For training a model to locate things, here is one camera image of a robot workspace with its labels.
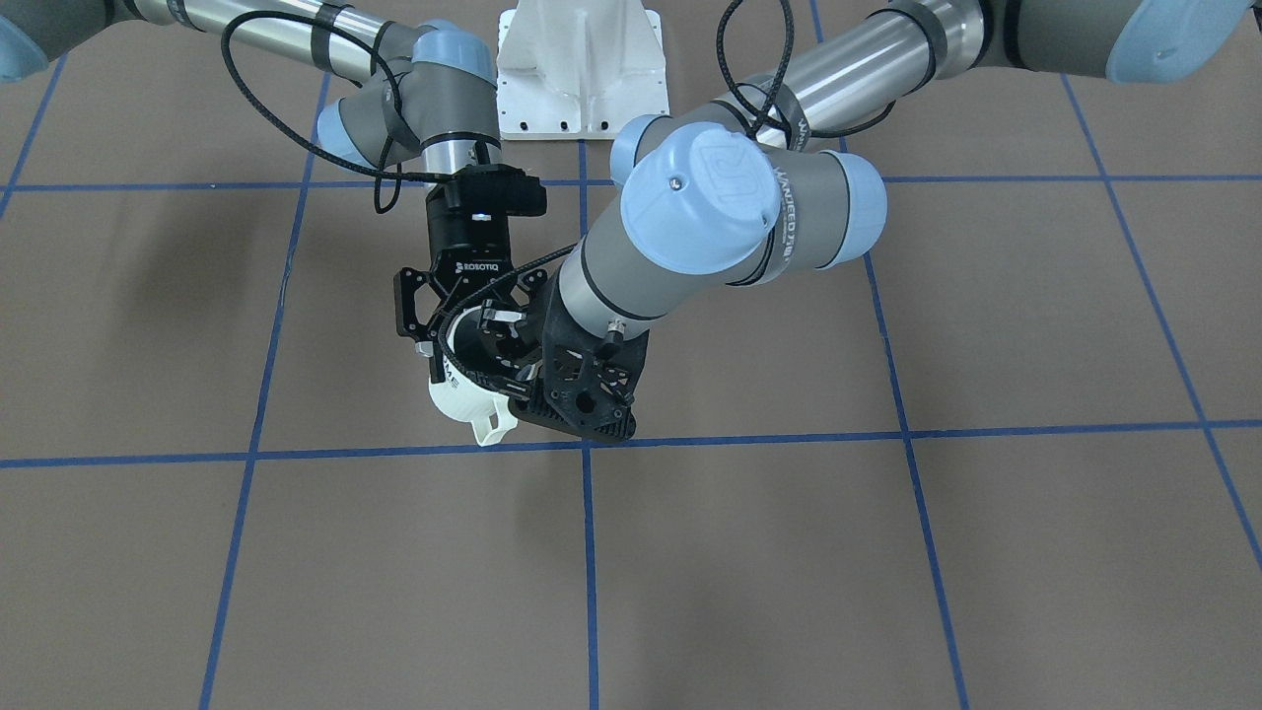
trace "white base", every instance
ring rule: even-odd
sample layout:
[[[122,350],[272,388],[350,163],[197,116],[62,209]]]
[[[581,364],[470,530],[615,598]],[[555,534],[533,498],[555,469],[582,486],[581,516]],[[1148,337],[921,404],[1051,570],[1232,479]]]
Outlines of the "white base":
[[[520,0],[500,15],[498,82],[505,140],[613,140],[670,112],[661,18],[640,0]]]

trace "blue grid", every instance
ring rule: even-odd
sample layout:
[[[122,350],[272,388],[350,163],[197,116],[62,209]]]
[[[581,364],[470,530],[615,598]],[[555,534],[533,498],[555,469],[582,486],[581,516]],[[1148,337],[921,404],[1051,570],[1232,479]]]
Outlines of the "blue grid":
[[[817,0],[810,0],[810,8],[815,25],[817,40],[822,42],[823,28],[819,19],[819,9]],[[299,450],[299,451],[260,450],[260,440],[261,440],[264,421],[266,417],[271,376],[275,366],[276,349],[279,347],[281,327],[284,320],[285,291],[289,277],[293,272],[293,259],[295,250],[298,247],[298,241],[302,231],[303,216],[309,190],[332,189],[332,188],[369,188],[371,187],[372,183],[367,180],[312,180],[310,178],[313,172],[314,158],[308,155],[304,166],[303,179],[300,182],[21,184],[20,178],[23,168],[27,163],[27,158],[30,153],[32,145],[34,144],[35,136],[39,131],[44,115],[52,102],[57,84],[66,67],[66,62],[67,58],[62,58],[53,69],[49,84],[44,92],[44,96],[32,121],[30,129],[27,134],[19,158],[4,187],[3,197],[0,197],[0,219],[3,219],[5,211],[8,209],[11,197],[18,193],[297,189],[299,192],[299,198],[294,214],[293,228],[290,232],[289,248],[286,251],[285,265],[280,282],[280,291],[278,294],[278,300],[276,300],[271,338],[269,340],[269,347],[266,353],[266,364],[264,368],[262,382],[260,383],[255,424],[251,433],[250,446],[247,451],[136,455],[136,457],[124,455],[124,457],[0,459],[0,470],[44,469],[44,468],[63,468],[63,467],[134,467],[134,465],[204,464],[204,463],[245,464],[245,470],[242,473],[241,489],[237,502],[237,511],[233,520],[228,556],[225,564],[222,589],[221,589],[220,602],[216,609],[215,631],[211,638],[209,652],[207,656],[206,675],[199,699],[199,709],[207,710],[211,705],[211,697],[215,685],[215,673],[218,663],[218,655],[221,649],[223,629],[227,622],[227,613],[232,591],[232,580],[235,576],[236,560],[237,560],[237,554],[240,551],[241,535],[245,526],[246,511],[249,507],[249,498],[254,479],[255,465],[259,462],[435,457],[435,455],[483,455],[483,454],[533,453],[533,451],[579,451],[582,454],[582,489],[583,489],[583,509],[584,509],[583,520],[584,520],[584,550],[586,550],[586,576],[587,576],[588,696],[589,696],[589,706],[593,710],[598,709],[599,658],[598,658],[597,580],[596,580],[596,561],[597,561],[596,520],[594,520],[594,503],[593,503],[594,497],[593,497],[592,451],[597,449],[610,449],[610,446],[598,445],[588,441],[582,441],[582,443],[564,441],[564,443],[509,444],[487,449],[482,449],[473,445],[468,446],[452,445],[452,446],[411,446],[411,448],[400,446],[400,448],[376,448],[376,449],[328,449],[328,450]],[[872,290],[873,309],[878,323],[880,334],[885,343],[886,358],[890,373],[891,395],[893,400],[893,406],[897,412],[899,431],[835,433],[835,434],[814,434],[814,435],[661,438],[661,439],[634,440],[617,446],[621,449],[654,449],[654,448],[708,448],[708,446],[795,445],[795,444],[822,444],[822,443],[901,441],[906,455],[909,474],[911,477],[912,491],[915,494],[915,503],[921,522],[923,535],[925,538],[928,562],[930,566],[930,574],[934,584],[935,595],[938,598],[939,612],[941,615],[943,631],[948,646],[948,653],[955,681],[958,700],[963,710],[968,710],[969,707],[968,692],[964,682],[962,663],[959,661],[958,648],[955,644],[953,624],[950,620],[950,610],[946,598],[945,584],[943,583],[943,574],[938,564],[936,549],[934,546],[933,527],[930,525],[930,516],[929,516],[929,502],[925,499],[923,488],[920,486],[920,474],[916,464],[916,455],[914,446],[915,441],[946,440],[946,439],[986,439],[986,438],[1023,438],[1023,436],[1041,438],[1041,436],[1071,436],[1071,435],[1114,435],[1114,434],[1162,433],[1162,431],[1170,431],[1170,433],[1200,431],[1205,438],[1206,445],[1210,450],[1210,454],[1214,459],[1218,472],[1223,479],[1224,488],[1227,489],[1232,499],[1233,507],[1239,518],[1243,532],[1252,549],[1254,560],[1258,564],[1259,569],[1262,569],[1262,549],[1259,549],[1257,535],[1252,527],[1247,512],[1244,511],[1243,503],[1235,489],[1229,469],[1222,457],[1222,453],[1219,451],[1214,434],[1215,431],[1224,431],[1224,430],[1262,430],[1262,420],[1214,421],[1206,417],[1204,409],[1200,404],[1200,399],[1196,395],[1196,390],[1194,387],[1191,376],[1188,372],[1188,368],[1182,361],[1174,332],[1170,328],[1170,324],[1165,317],[1165,311],[1161,306],[1161,301],[1157,296],[1156,289],[1148,277],[1142,255],[1131,233],[1126,213],[1121,206],[1121,202],[1113,187],[1113,184],[1118,182],[1256,182],[1256,180],[1262,180],[1262,174],[1218,174],[1218,175],[1215,174],[1186,174],[1186,175],[1109,174],[1104,166],[1104,161],[1095,145],[1095,140],[1094,136],[1092,135],[1085,113],[1080,103],[1078,102],[1076,96],[1074,95],[1073,86],[1070,84],[1068,77],[1061,77],[1061,78],[1066,97],[1078,116],[1080,127],[1083,130],[1083,135],[1095,160],[1098,174],[1094,175],[893,175],[893,177],[886,177],[885,179],[887,183],[1075,182],[1075,183],[1103,184],[1108,192],[1109,199],[1113,204],[1116,216],[1118,218],[1118,223],[1122,228],[1123,236],[1133,256],[1136,267],[1138,269],[1141,279],[1147,290],[1150,301],[1153,306],[1153,311],[1166,337],[1171,357],[1174,358],[1177,366],[1184,386],[1188,391],[1189,400],[1196,414],[1196,421],[1133,422],[1133,424],[1121,422],[1121,424],[1104,424],[1104,425],[1045,426],[1045,428],[996,428],[996,429],[919,430],[919,431],[911,430],[907,424],[906,410],[904,407],[901,388],[899,386],[899,376],[895,364],[893,348],[891,344],[890,333],[886,327],[886,320],[881,306],[880,285],[877,280],[876,269],[872,262],[871,255],[866,255],[863,257],[864,270],[867,272],[867,277]],[[319,101],[317,102],[317,112],[318,108],[324,105],[328,88],[329,88],[329,76],[326,76],[323,84],[321,87]],[[314,134],[314,121],[312,126],[312,132]],[[844,140],[842,141],[842,148],[843,149],[846,148]],[[578,165],[579,165],[578,179],[545,179],[544,184],[549,187],[578,188],[581,232],[586,233],[588,226],[587,223],[588,188],[594,185],[612,185],[613,182],[608,179],[591,179],[588,177],[587,146],[582,141],[578,143]]]

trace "light blue cap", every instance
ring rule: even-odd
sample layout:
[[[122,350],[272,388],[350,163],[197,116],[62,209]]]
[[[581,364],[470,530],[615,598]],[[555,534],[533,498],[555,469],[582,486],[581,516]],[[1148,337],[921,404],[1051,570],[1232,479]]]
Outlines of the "light blue cap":
[[[48,57],[18,25],[0,15],[0,82],[21,81],[48,68]]]
[[[1143,0],[1104,67],[1117,83],[1169,83],[1205,64],[1254,0]]]
[[[890,216],[890,197],[885,190],[885,180],[872,163],[853,153],[824,150],[837,158],[846,173],[846,187],[851,195],[849,214],[846,219],[846,236],[837,256],[820,269],[832,269],[842,261],[858,259],[868,252],[885,230]]]
[[[680,274],[717,274],[752,255],[780,217],[771,160],[718,124],[688,124],[631,170],[621,199],[631,242]]]
[[[319,140],[321,148],[328,150],[329,153],[342,158],[343,160],[350,160],[356,165],[362,165],[365,168],[372,168],[367,158],[360,153],[360,149],[355,146],[355,141],[351,140],[351,134],[346,131],[346,124],[342,122],[342,111],[338,105],[342,102],[341,98],[324,106],[319,112],[319,119],[316,121],[316,136]]]
[[[613,178],[615,184],[622,187],[627,183],[631,170],[635,169],[635,154],[640,150],[644,132],[649,130],[652,121],[663,117],[665,116],[660,113],[636,116],[618,131],[618,136],[613,139],[613,145],[610,148],[610,177]]]
[[[413,45],[413,62],[444,64],[495,83],[491,49],[482,38],[445,20],[430,20],[425,24],[437,29],[420,35]]]

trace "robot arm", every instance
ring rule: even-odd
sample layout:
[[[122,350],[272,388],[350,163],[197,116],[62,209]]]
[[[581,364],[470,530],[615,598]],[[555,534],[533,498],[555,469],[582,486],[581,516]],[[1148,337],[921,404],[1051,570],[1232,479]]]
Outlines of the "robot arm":
[[[536,178],[500,164],[490,50],[448,23],[411,28],[316,0],[0,0],[0,78],[144,19],[225,33],[360,83],[321,115],[324,148],[377,177],[420,158],[440,182],[427,197],[430,266],[395,277],[396,328],[429,358],[438,409],[471,422],[482,445],[519,419],[616,443],[635,434],[631,406],[656,320],[700,289],[829,269],[876,242],[887,212],[876,168],[858,155],[804,153],[811,136],[844,132],[977,66],[1177,81],[1258,6],[893,0],[794,58],[779,88],[750,77],[683,116],[631,121],[612,149],[620,198],[573,251],[517,267],[507,218],[544,213],[546,197]],[[565,252],[555,275],[540,267]],[[440,304],[423,319],[415,294],[425,286]]]

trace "white cup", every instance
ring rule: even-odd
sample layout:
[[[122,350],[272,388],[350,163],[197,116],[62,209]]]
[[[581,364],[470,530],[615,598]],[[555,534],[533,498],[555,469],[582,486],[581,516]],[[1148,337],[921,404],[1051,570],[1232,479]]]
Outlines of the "white cup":
[[[448,329],[448,344],[454,347],[456,328],[476,309],[471,308],[456,318]],[[429,397],[443,415],[457,422],[472,425],[473,439],[478,446],[500,444],[504,435],[517,428],[517,419],[509,410],[507,396],[473,385],[447,359],[443,361],[443,373],[447,376],[445,382],[429,383]]]

